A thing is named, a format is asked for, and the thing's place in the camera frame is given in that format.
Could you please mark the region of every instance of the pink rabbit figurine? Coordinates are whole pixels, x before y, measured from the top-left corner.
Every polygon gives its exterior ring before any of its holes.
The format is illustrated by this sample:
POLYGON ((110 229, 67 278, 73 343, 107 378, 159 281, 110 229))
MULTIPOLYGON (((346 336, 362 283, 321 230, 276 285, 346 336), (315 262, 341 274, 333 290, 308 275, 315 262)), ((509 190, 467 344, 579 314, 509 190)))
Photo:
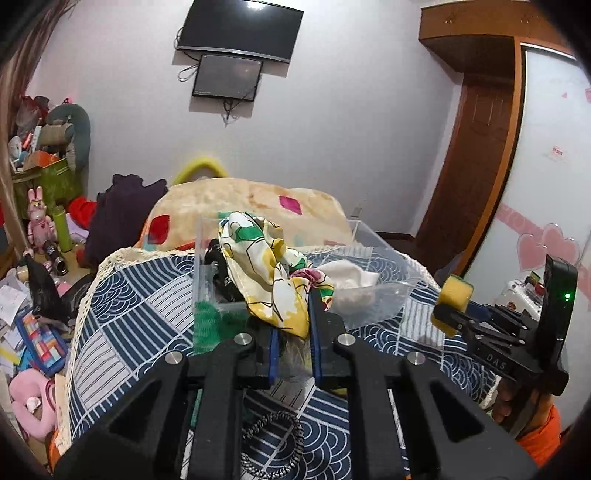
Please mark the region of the pink rabbit figurine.
POLYGON ((37 195, 33 189, 29 190, 29 227, 27 236, 29 243, 43 253, 43 244, 48 240, 56 240, 56 226, 47 214, 47 206, 43 202, 43 189, 37 187, 37 195))

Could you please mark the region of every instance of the human hand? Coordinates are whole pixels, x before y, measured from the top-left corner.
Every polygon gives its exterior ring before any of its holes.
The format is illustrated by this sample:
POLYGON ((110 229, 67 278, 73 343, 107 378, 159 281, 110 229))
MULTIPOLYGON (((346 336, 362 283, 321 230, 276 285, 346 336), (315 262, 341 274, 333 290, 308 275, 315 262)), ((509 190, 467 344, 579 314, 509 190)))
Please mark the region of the human hand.
MULTIPOLYGON (((512 401, 516 393, 517 386, 513 382, 505 379, 501 380, 501 383, 499 383, 495 404, 492 408, 492 419, 495 422, 501 423, 511 414, 512 401)), ((538 401, 538 398, 540 398, 538 408, 536 409, 530 423, 524 429, 523 434, 533 432, 548 421, 550 409, 554 404, 552 395, 544 394, 540 396, 540 393, 537 390, 534 390, 531 394, 530 400, 535 404, 538 401)))

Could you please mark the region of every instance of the curtain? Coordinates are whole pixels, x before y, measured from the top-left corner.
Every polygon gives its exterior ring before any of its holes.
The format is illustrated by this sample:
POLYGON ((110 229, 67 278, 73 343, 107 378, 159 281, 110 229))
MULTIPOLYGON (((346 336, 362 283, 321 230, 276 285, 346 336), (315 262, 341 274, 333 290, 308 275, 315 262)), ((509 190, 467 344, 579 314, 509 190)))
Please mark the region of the curtain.
POLYGON ((8 140, 14 128, 21 95, 24 95, 27 90, 57 21, 78 1, 59 0, 37 21, 0 74, 0 202, 6 222, 4 228, 19 257, 28 244, 14 200, 8 140))

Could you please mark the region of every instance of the heart decal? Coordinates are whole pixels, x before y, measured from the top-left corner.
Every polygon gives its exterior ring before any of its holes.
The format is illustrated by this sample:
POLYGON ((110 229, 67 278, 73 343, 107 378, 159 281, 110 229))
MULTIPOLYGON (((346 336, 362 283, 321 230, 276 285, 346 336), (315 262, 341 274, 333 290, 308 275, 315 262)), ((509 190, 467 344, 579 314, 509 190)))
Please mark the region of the heart decal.
POLYGON ((517 257, 519 271, 536 270, 546 262, 547 249, 539 240, 528 233, 524 233, 517 240, 517 257))
POLYGON ((548 249, 548 253, 566 260, 574 265, 581 254, 579 244, 572 238, 564 238, 562 230, 555 223, 549 223, 542 232, 542 245, 548 249))

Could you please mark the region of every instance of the green basket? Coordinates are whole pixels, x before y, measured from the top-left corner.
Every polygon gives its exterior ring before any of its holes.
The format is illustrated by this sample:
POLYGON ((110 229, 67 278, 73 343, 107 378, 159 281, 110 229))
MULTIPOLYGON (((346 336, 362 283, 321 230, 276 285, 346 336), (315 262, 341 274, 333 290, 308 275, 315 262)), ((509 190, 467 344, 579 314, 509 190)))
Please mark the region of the green basket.
POLYGON ((48 212, 51 212, 56 205, 67 208, 73 199, 82 194, 80 179, 70 170, 65 158, 47 167, 36 167, 14 173, 12 183, 18 213, 23 219, 28 218, 29 189, 36 189, 39 186, 43 188, 43 201, 47 205, 48 212))

